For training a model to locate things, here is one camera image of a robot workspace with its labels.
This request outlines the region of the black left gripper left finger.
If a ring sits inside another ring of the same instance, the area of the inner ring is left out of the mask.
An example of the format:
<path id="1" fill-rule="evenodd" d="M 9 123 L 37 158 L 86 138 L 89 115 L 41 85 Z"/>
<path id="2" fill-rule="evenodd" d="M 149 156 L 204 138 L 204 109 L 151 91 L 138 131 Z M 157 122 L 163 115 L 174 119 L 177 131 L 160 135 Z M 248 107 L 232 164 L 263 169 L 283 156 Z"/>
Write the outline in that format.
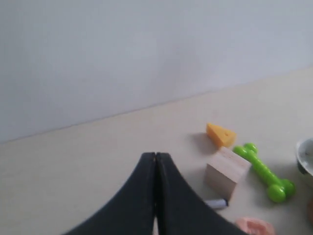
<path id="1" fill-rule="evenodd" d="M 67 235 L 151 235 L 154 228 L 155 153 L 144 153 L 117 194 Z"/>

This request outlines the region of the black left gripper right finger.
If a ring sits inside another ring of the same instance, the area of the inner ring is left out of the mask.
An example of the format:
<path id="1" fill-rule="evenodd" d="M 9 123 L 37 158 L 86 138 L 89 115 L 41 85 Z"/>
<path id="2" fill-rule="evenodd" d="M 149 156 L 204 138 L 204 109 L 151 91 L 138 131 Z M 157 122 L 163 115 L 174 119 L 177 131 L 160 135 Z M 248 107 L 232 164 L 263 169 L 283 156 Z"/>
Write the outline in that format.
<path id="1" fill-rule="evenodd" d="M 160 235 L 244 235 L 193 191 L 168 153 L 156 154 L 155 212 Z"/>

